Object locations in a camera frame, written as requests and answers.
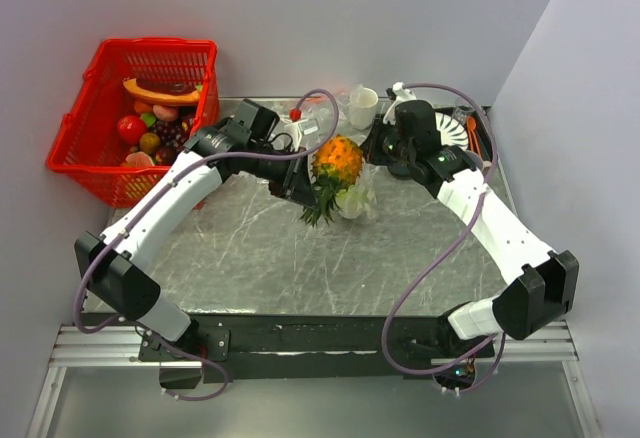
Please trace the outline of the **toy pineapple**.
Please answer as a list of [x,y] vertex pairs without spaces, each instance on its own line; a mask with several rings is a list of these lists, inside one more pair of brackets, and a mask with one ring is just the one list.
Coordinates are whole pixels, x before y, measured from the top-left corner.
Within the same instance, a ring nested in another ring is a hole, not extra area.
[[357,182],[363,168],[363,151],[351,138],[337,134],[313,156],[312,188],[318,206],[305,206],[301,220],[312,227],[323,219],[333,221],[332,213],[339,209],[337,198]]

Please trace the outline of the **polka dot zip bag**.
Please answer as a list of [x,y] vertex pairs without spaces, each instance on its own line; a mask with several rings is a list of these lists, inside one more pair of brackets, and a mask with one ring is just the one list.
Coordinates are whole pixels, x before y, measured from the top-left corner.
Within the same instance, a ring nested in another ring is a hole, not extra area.
[[360,224],[374,223],[378,217],[377,197],[374,190],[371,166],[363,163],[354,185],[336,196],[338,214]]

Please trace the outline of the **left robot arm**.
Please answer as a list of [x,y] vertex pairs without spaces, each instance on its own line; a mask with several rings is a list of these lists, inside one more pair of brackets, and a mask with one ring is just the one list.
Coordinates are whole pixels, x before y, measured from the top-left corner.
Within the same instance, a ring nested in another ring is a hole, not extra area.
[[90,330],[81,322],[81,309],[92,293],[125,319],[161,336],[172,357],[191,357],[199,345],[198,326],[164,295],[147,269],[189,212],[234,174],[267,181],[278,198],[317,206],[305,152],[319,144],[320,127],[299,114],[292,110],[284,126],[291,142],[279,150],[272,143],[278,114],[243,100],[232,117],[197,130],[169,171],[123,218],[98,236],[81,235],[74,245],[82,274],[73,311],[76,327]]

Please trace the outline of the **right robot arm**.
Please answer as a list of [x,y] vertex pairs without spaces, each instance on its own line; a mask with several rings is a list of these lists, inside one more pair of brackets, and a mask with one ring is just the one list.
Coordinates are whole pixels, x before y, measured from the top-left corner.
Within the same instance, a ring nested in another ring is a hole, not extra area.
[[483,246],[506,286],[495,297],[468,302],[445,314],[439,348],[460,356],[473,339],[503,332],[523,340],[568,313],[574,303],[579,263],[555,252],[496,196],[472,154],[447,145],[436,112],[423,100],[392,105],[363,144],[374,165],[398,164],[453,212]]

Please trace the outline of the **crumpled clear bag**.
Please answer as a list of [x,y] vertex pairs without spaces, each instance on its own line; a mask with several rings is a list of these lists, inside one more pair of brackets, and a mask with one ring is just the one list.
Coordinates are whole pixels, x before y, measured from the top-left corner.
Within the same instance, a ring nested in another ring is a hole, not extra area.
[[[341,134],[355,133],[355,128],[348,120],[348,105],[351,92],[362,83],[352,85],[349,88],[343,87],[332,92],[337,108],[338,108],[338,124],[336,132]],[[334,110],[329,98],[322,94],[316,93],[307,98],[299,107],[304,118],[315,118],[320,127],[320,138],[324,138],[331,130],[334,123]]]

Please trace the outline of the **striped white plate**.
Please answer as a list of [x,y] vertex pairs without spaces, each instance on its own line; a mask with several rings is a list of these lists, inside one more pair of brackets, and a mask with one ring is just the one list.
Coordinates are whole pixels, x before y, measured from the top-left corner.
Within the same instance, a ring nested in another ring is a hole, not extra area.
[[435,113],[435,119],[443,146],[458,146],[463,150],[468,150],[468,133],[462,124],[452,116],[441,112]]

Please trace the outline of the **clear glass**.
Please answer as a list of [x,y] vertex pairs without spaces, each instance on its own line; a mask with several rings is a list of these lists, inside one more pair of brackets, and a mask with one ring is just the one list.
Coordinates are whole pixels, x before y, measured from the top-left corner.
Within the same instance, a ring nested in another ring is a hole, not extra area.
[[466,126],[468,119],[474,117],[474,108],[465,99],[457,98],[454,104],[452,118],[462,126]]

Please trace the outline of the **orange spoon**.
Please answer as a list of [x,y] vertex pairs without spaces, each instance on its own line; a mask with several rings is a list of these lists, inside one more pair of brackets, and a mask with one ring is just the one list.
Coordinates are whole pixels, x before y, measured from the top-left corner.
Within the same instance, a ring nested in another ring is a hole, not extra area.
[[469,149],[476,153],[478,156],[482,156],[481,147],[479,144],[479,138],[477,135],[477,124],[475,118],[469,115],[466,119],[466,127],[468,134]]

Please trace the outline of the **black tray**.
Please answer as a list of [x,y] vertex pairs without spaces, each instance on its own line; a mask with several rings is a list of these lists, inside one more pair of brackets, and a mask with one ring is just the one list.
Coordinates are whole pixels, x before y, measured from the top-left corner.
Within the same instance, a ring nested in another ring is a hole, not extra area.
[[[436,155],[441,151],[456,148],[464,151],[473,160],[476,167],[487,170],[493,159],[493,149],[489,141],[489,135],[485,127],[481,124],[478,115],[475,113],[477,124],[477,135],[482,151],[482,156],[469,149],[463,150],[458,146],[443,146],[440,133],[436,128],[435,113],[441,112],[452,116],[452,108],[435,109],[429,103],[418,100],[416,102],[403,102],[391,107],[385,115],[379,115],[386,123],[394,124],[401,120],[410,129],[411,140],[409,142],[409,163],[421,163],[424,160]],[[360,145],[363,156],[367,162],[367,138]]]

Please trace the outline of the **toy grapes bunch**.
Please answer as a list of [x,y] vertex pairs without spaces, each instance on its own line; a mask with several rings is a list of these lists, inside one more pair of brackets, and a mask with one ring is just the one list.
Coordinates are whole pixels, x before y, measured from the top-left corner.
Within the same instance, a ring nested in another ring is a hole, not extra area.
[[172,148],[179,153],[191,135],[194,118],[194,115],[185,115],[171,122],[157,120],[150,132],[159,137],[163,147]]

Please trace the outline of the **toy peach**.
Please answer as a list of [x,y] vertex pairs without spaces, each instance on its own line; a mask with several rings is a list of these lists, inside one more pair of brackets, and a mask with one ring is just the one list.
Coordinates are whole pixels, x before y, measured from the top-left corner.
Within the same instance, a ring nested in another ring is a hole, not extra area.
[[163,122],[174,122],[180,116],[180,112],[176,107],[164,105],[153,105],[152,113],[159,121]]

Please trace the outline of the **toy papaya slice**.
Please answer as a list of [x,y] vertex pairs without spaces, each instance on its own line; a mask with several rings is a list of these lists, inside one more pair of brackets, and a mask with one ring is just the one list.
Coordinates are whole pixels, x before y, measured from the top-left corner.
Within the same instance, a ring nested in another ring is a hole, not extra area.
[[202,84],[160,83],[142,78],[126,79],[122,85],[127,93],[137,101],[174,107],[197,105],[203,90]]

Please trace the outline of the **toy red apple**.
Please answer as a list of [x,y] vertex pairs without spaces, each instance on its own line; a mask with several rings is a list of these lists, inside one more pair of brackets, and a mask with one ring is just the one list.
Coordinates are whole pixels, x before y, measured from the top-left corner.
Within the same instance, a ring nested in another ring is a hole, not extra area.
[[148,130],[144,121],[136,115],[122,117],[116,125],[117,134],[120,139],[128,145],[137,145],[140,138]]

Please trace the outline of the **red plastic basket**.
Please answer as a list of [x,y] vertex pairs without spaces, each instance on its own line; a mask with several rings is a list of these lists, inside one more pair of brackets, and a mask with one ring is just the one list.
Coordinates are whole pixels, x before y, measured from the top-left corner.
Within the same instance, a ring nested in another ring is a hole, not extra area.
[[219,115],[210,40],[109,39],[62,119],[48,168],[114,208],[134,206]]

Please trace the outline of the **black base frame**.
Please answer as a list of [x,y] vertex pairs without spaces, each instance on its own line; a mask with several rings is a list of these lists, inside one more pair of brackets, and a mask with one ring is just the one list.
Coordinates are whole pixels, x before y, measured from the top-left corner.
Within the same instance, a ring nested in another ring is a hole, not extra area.
[[382,316],[196,314],[190,351],[221,364],[233,380],[371,377],[396,374],[383,350],[408,368],[451,361],[467,351],[491,358],[494,348],[462,341],[437,317],[399,317],[381,337]]

